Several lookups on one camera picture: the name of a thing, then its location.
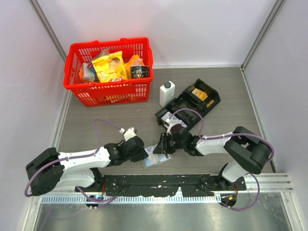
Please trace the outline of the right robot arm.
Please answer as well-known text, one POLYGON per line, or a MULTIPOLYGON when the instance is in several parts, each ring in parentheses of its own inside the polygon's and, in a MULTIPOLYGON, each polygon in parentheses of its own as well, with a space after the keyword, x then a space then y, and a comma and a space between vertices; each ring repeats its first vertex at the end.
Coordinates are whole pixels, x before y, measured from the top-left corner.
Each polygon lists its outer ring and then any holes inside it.
POLYGON ((260 174, 274 155, 274 148, 266 139, 241 126, 227 134, 209 137, 192 135, 180 124, 161 134, 153 153, 173 154, 180 149, 191 156, 229 154, 233 162, 224 165, 212 185, 212 188, 223 190, 230 189, 247 174, 260 174))

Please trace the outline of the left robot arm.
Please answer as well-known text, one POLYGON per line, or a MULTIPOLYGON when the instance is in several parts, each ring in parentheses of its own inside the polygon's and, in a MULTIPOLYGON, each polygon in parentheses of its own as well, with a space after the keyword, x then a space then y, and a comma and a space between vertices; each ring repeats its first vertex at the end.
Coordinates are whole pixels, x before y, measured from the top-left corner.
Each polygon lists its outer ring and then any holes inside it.
POLYGON ((48 148, 26 165, 28 183, 24 193, 26 197, 40 196, 56 188, 76 186, 97 192, 103 186, 97 169, 147 157, 144 142, 138 136, 76 153, 60 153, 54 147, 48 148))

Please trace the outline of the white patterned credit card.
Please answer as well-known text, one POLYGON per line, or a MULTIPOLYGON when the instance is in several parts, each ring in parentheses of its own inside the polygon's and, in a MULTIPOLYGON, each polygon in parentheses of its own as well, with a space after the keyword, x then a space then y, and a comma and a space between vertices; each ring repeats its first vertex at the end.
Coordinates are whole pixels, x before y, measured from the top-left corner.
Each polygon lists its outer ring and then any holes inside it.
POLYGON ((153 146, 145 148, 145 150, 148 154, 147 159, 149 161, 153 161, 153 162, 159 161, 159 156, 157 154, 154 154, 154 150, 155 150, 156 147, 157 147, 157 145, 153 145, 153 146))

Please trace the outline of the grey leather card holder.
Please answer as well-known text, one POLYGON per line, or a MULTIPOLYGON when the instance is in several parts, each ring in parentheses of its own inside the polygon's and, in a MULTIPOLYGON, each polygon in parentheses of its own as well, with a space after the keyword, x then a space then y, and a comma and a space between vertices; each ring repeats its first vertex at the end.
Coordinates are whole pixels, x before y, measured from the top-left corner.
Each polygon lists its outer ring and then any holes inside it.
POLYGON ((148 157, 142 160, 143 168, 150 168, 159 164, 162 164, 173 158, 172 154, 154 154, 154 149, 157 145, 153 145, 145 148, 148 157))

